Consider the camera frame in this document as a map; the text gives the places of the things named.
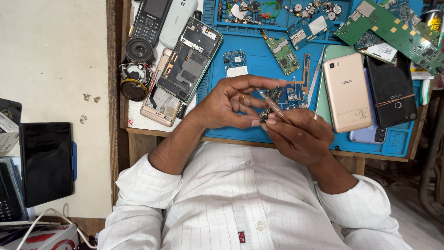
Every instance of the person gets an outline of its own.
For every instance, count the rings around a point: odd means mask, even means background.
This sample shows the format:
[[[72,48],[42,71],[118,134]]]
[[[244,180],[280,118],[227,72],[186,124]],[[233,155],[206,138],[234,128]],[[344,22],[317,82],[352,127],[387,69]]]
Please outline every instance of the person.
[[[267,105],[245,94],[278,86],[286,81],[220,80],[150,155],[122,171],[99,249],[411,249],[384,189],[330,153],[334,134],[322,117],[293,109],[283,113],[294,126],[274,114],[259,123],[253,107]],[[262,126],[277,150],[198,145],[205,129],[225,126]]]

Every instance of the white striped shirt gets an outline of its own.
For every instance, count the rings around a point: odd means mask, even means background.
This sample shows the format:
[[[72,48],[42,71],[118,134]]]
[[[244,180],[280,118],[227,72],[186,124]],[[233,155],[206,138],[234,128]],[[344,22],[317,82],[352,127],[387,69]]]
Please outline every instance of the white striped shirt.
[[[369,178],[355,175],[355,187],[330,195],[276,149],[203,143],[182,175],[147,156],[120,174],[99,249],[411,249]]]

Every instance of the hand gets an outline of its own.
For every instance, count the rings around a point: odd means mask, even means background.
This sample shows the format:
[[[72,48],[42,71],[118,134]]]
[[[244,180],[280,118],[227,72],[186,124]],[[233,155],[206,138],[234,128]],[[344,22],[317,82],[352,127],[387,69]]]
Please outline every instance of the hand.
[[[239,102],[241,93],[249,94],[260,89],[274,89],[286,86],[285,80],[244,75],[221,79],[216,87],[186,117],[197,126],[216,129],[225,126],[245,129],[260,126],[259,114],[252,107],[265,109],[267,103],[251,95],[245,95],[243,105]],[[241,111],[246,115],[235,113]]]
[[[309,168],[330,161],[329,146],[334,140],[331,125],[321,116],[315,120],[308,109],[282,112],[294,126],[284,123],[275,113],[269,114],[266,125],[262,125],[279,152]]]

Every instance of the purple phone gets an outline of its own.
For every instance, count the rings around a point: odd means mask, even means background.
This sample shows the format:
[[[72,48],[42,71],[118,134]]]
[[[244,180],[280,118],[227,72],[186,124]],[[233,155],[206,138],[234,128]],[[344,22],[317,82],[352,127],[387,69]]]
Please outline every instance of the purple phone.
[[[375,108],[373,105],[373,96],[370,88],[370,81],[367,75],[367,69],[364,69],[365,81],[367,82],[367,89],[369,93],[370,113],[372,115],[372,124],[368,128],[353,130],[349,132],[349,140],[352,142],[368,143],[368,144],[383,144],[387,129],[378,126],[376,120]]]

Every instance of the white wall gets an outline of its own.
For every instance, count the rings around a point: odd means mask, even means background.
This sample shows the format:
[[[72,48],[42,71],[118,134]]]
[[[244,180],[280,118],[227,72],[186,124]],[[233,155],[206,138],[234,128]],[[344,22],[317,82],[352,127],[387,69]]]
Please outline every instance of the white wall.
[[[0,97],[22,103],[22,122],[73,124],[75,194],[37,206],[37,214],[52,207],[105,218],[111,212],[105,1],[0,1]],[[9,155],[19,154],[17,144]]]

